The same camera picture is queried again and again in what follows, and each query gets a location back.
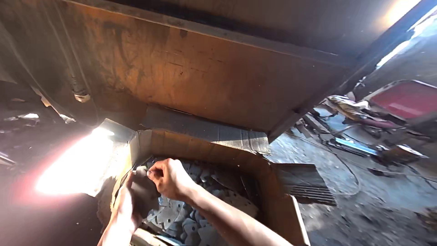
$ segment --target cardboard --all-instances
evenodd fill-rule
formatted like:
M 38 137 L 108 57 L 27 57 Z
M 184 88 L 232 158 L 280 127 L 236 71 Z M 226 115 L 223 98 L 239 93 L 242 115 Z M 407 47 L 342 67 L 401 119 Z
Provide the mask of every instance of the cardboard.
M 161 129 L 190 135 L 211 143 L 269 155 L 269 143 L 264 132 L 241 129 L 213 122 L 178 110 L 149 105 L 141 125 L 147 129 Z
M 110 122 L 111 125 L 116 125 L 116 127 L 111 127 L 114 132 L 116 128 L 123 129 L 123 131 L 127 129 L 115 122 Z M 257 179 L 262 198 L 260 222 L 295 246 L 310 245 L 296 199 L 283 192 L 269 161 L 261 155 L 165 130 L 142 130 L 130 136 L 132 139 L 127 143 L 130 153 L 126 157 L 124 168 L 115 178 L 111 209 L 113 209 L 115 194 L 123 177 L 135 163 L 140 163 L 151 155 L 202 160 L 227 167 L 229 170 L 238 169 Z M 151 240 L 150 237 L 157 238 L 147 231 L 141 231 L 139 234 L 149 237 L 149 243 L 155 242 L 151 245 L 165 245 L 162 241 Z

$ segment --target finger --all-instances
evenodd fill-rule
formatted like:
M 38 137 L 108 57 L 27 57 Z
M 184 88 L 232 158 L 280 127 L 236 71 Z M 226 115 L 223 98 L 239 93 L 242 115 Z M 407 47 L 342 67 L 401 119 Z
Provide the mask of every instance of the finger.
M 164 174 L 162 170 L 156 169 L 155 171 L 147 171 L 147 177 L 152 180 L 153 182 L 156 182 L 164 177 Z
M 132 171 L 129 171 L 128 175 L 126 176 L 125 183 L 123 185 L 126 186 L 127 188 L 132 187 L 133 176 L 134 175 L 133 175 Z
M 157 161 L 155 162 L 155 164 L 153 164 L 151 168 L 149 168 L 149 171 L 155 171 L 157 169 L 162 170 L 164 168 L 165 163 L 166 163 L 165 161 Z

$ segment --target metal piece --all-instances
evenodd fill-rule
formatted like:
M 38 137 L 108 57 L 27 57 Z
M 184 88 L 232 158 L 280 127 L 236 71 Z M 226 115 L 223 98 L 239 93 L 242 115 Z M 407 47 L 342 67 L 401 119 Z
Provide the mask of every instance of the metal piece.
M 416 162 L 423 158 L 428 158 L 427 156 L 413 150 L 410 146 L 406 144 L 396 145 L 395 147 L 379 152 L 379 155 L 386 161 L 396 162 L 399 164 L 409 164 L 411 162 Z
M 187 238 L 187 233 L 183 232 L 179 237 L 183 242 L 185 242 L 185 239 Z
M 172 237 L 177 237 L 180 232 L 172 230 L 170 228 L 163 230 L 163 232 L 167 233 L 168 235 L 172 236 Z
M 224 173 L 218 170 L 215 170 L 214 174 L 211 174 L 211 177 L 223 185 L 224 187 L 236 191 L 238 193 L 244 192 L 243 184 L 239 177 L 232 175 L 231 173 Z
M 196 221 L 194 221 L 194 220 L 192 220 L 192 219 L 190 219 L 190 218 L 186 218 L 186 219 L 184 220 L 184 222 L 182 223 L 182 227 L 184 227 L 184 226 L 187 225 L 187 224 L 192 224 L 192 223 L 196 223 Z
M 258 208 L 252 202 L 231 190 L 228 191 L 228 196 L 224 197 L 223 201 L 253 218 L 258 213 Z
M 184 202 L 170 200 L 169 206 L 156 216 L 156 222 L 163 223 L 164 229 L 167 230 L 178 218 L 183 205 Z
M 194 213 L 194 218 L 197 223 L 200 223 L 201 220 L 204 220 L 205 218 L 200 214 L 199 210 L 196 210 Z
M 301 203 L 336 205 L 334 196 L 314 164 L 274 165 L 276 175 L 286 192 Z
M 296 123 L 296 128 L 299 130 L 300 133 L 302 133 L 303 135 L 305 135 L 306 138 L 311 138 L 311 133 L 308 131 L 308 129 L 305 128 L 305 124 L 303 124 L 302 122 L 298 121 Z
M 327 187 L 316 187 L 306 185 L 284 186 L 288 194 L 295 196 L 300 203 L 320 203 L 336 206 L 334 196 Z
M 308 125 L 314 128 L 317 132 L 322 134 L 329 133 L 328 129 L 326 129 L 326 127 L 324 127 L 319 121 L 317 121 L 310 114 L 306 114 L 302 118 Z
M 190 171 L 191 163 L 188 161 L 181 161 L 184 170 L 188 173 Z
M 188 175 L 192 180 L 197 182 L 197 179 L 199 178 L 200 174 L 202 173 L 202 169 L 199 165 L 191 164 L 190 170 L 188 171 Z
M 201 227 L 206 227 L 208 224 L 209 224 L 209 223 L 208 223 L 207 220 L 200 220 L 200 221 L 199 221 L 199 225 L 200 225 Z
M 200 180 L 205 183 L 206 182 L 206 177 L 208 177 L 210 175 L 211 175 L 211 172 L 209 171 L 209 169 L 204 168 L 202 170 L 202 173 L 200 174 Z
M 199 246 L 224 246 L 226 241 L 220 236 L 217 230 L 208 225 L 198 230 L 201 242 Z
M 198 245 L 200 243 L 200 236 L 198 234 L 199 225 L 196 222 L 185 223 L 183 226 L 184 231 L 187 233 L 185 239 L 186 245 Z
M 358 144 L 353 144 L 351 142 L 348 142 L 346 140 L 340 139 L 340 138 L 334 138 L 331 141 L 335 141 L 337 144 L 336 146 L 343 146 L 345 149 L 351 150 L 352 152 L 358 152 L 358 153 L 362 153 L 364 155 L 373 155 L 373 156 L 377 156 L 378 152 L 374 149 L 368 148 L 366 146 L 362 146 L 362 145 L 358 145 Z
M 224 190 L 213 190 L 211 194 L 217 198 L 222 198 L 225 194 Z
M 179 215 L 176 217 L 174 222 L 183 222 L 186 217 L 188 217 L 189 212 L 185 209 L 186 206 L 183 206 L 179 211 Z

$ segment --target rusty metal surface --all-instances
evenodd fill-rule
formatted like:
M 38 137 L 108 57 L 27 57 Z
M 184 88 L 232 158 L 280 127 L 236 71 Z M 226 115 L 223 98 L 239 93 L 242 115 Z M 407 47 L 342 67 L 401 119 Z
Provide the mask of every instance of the rusty metal surface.
M 0 63 L 13 80 L 40 89 L 60 112 L 87 125 L 110 118 L 138 129 L 147 103 L 156 103 L 263 131 L 272 140 L 325 88 L 341 84 L 356 52 L 384 31 L 375 23 L 395 2 L 239 0 L 219 1 L 211 10 L 212 2 L 178 1 L 171 5 L 184 11 L 163 14 L 162 3 L 169 2 L 121 12 L 105 0 L 3 0 Z M 232 11 L 223 12 L 228 6 Z M 203 15 L 189 19 L 193 11 Z M 78 102 L 72 85 L 81 85 L 90 100 Z
M 355 57 L 419 0 L 112 0 L 253 36 Z
M 287 109 L 345 71 L 73 3 L 5 5 L 0 19 L 17 52 L 26 54 L 29 73 L 53 101 L 89 123 L 96 117 L 142 117 L 140 102 L 152 102 L 268 132 Z M 47 18 L 62 21 L 65 30 L 52 28 Z M 89 86 L 92 100 L 86 103 L 70 95 L 68 57 L 57 35 L 70 38 L 71 45 L 63 47 L 74 51 Z

